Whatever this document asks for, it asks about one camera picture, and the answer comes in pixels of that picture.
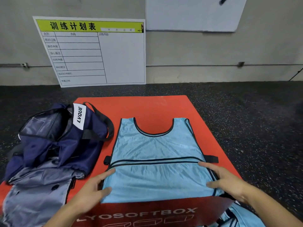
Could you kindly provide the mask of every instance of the navy blue bag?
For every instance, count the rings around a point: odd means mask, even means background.
[[[9,152],[5,181],[25,167],[37,167],[58,157],[58,167],[80,170],[88,175],[104,141],[114,135],[112,121],[83,104],[55,103],[50,110],[32,116],[19,131],[21,144]]]

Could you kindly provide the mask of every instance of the white board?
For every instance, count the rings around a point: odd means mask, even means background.
[[[61,87],[145,84],[145,20],[33,17]]]
[[[236,31],[246,0],[146,0],[147,30]]]

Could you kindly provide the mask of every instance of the right hand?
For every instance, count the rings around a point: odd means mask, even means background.
[[[237,176],[230,173],[227,169],[216,166],[214,164],[199,162],[199,166],[209,168],[216,172],[219,180],[208,182],[206,186],[209,188],[220,188],[223,191],[229,193],[237,201],[248,203],[247,194],[254,190],[255,187],[238,178]]]

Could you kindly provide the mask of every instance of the orange foam mat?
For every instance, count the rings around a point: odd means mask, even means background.
[[[219,158],[217,165],[225,167],[240,177],[187,96],[97,97],[78,98],[75,101],[75,103],[83,102],[93,104],[99,111],[108,116],[115,126],[113,139],[104,143],[98,161],[89,177],[101,174],[107,169],[103,160],[105,156],[112,153],[120,119],[131,117],[136,117],[138,126],[147,133],[167,131],[172,125],[172,118],[188,118],[203,153],[217,156]],[[70,190],[68,201],[82,188],[89,177],[76,181],[74,189]],[[1,210],[3,200],[10,188],[11,186],[7,186],[4,182],[0,185]]]

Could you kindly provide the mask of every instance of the white label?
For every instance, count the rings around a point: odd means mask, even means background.
[[[83,104],[74,103],[73,124],[80,130],[83,130],[85,114],[86,114],[86,106]]]

